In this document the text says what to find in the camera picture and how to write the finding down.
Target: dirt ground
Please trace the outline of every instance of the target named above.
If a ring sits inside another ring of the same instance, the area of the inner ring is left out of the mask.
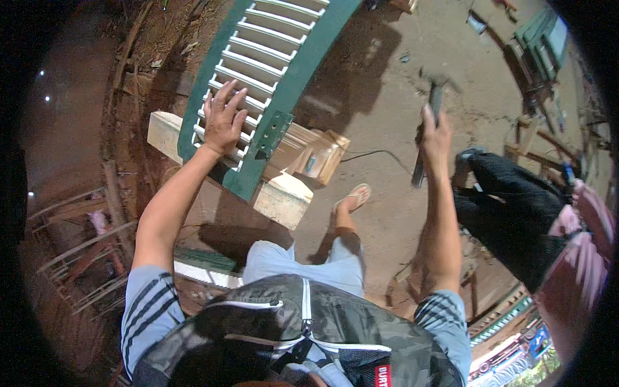
[[[515,142],[516,121],[522,114],[522,97],[503,52],[487,34],[479,35],[465,22],[474,0],[419,1],[413,15],[389,6],[373,12],[357,11],[293,111],[295,121],[307,128],[331,129],[351,140],[350,153],[345,155],[331,182],[314,190],[313,201],[293,232],[297,260],[313,263],[320,259],[333,204],[357,184],[368,183],[372,187],[372,197],[353,218],[357,221],[366,259],[367,298],[381,306],[385,306],[384,294],[391,277],[415,256],[418,236],[426,219],[427,187],[413,189],[410,185],[417,155],[414,139],[420,123],[419,111],[430,89],[429,83],[418,76],[420,67],[449,74],[462,89],[461,94],[446,89],[443,100],[454,129],[452,155],[471,145],[483,145],[490,152],[502,154],[505,141]],[[522,10],[523,18],[530,17],[544,5],[537,0],[513,0],[513,3]],[[26,121],[27,131],[22,143],[27,152],[29,187],[37,195],[30,212],[53,199],[70,196],[65,193],[76,187],[85,191],[101,184],[97,168],[100,159],[95,150],[98,137],[111,142],[119,169],[128,173],[122,176],[120,183],[130,218],[139,218],[156,190],[178,169],[146,143],[149,114],[163,110],[183,115],[188,93],[186,90],[179,92],[178,85],[181,80],[193,84],[232,2],[211,0],[192,13],[193,4],[194,0],[170,0],[163,11],[155,2],[131,54],[137,61],[140,75],[154,83],[167,77],[171,79],[169,83],[177,87],[176,91],[163,87],[146,92],[139,85],[138,93],[117,92],[110,128],[104,125],[102,129],[100,122],[105,86],[109,86],[110,81],[106,77],[112,74],[114,55],[121,52],[114,52],[116,42],[99,38],[93,31],[89,36],[99,48],[91,52],[86,38],[80,40],[78,33],[68,32],[76,41],[64,47],[61,40],[57,48],[59,54],[50,53],[48,68],[58,68],[57,74],[65,75],[57,75],[54,79],[55,87],[59,88],[49,104],[56,117],[54,125],[43,125],[34,115],[39,109],[37,98],[48,89],[35,88],[32,92],[30,110],[33,113]],[[133,10],[133,18],[138,11]],[[507,17],[495,17],[492,24],[501,30],[516,29]],[[182,50],[194,42],[199,45],[181,55]],[[578,114],[583,70],[574,60],[578,57],[575,50],[570,47],[558,75],[561,108],[566,112],[566,131],[558,137],[574,149],[583,149]],[[74,55],[75,59],[85,57],[89,62],[75,62],[75,68],[63,69],[63,59],[67,55]],[[153,67],[159,60],[161,66]],[[133,67],[128,66],[126,70],[132,72]],[[533,148],[553,153],[542,140],[536,140]],[[346,161],[355,152],[369,150],[388,150],[399,162],[386,152]],[[594,173],[588,182],[604,198],[608,190],[610,157],[607,152],[600,151],[592,160]],[[536,168],[526,161],[522,163],[532,170]],[[181,232],[182,242],[189,247],[204,247],[208,242],[211,248],[240,260],[253,241],[285,233],[279,225],[254,212],[247,203],[210,182],[203,184],[186,225],[202,225],[200,229],[186,227]],[[487,253],[480,255],[483,259],[478,259],[477,266],[478,309],[481,311],[501,298],[517,280]],[[404,285],[397,289],[396,295],[394,311],[411,317],[415,304]],[[470,290],[463,289],[462,297],[470,318]]]

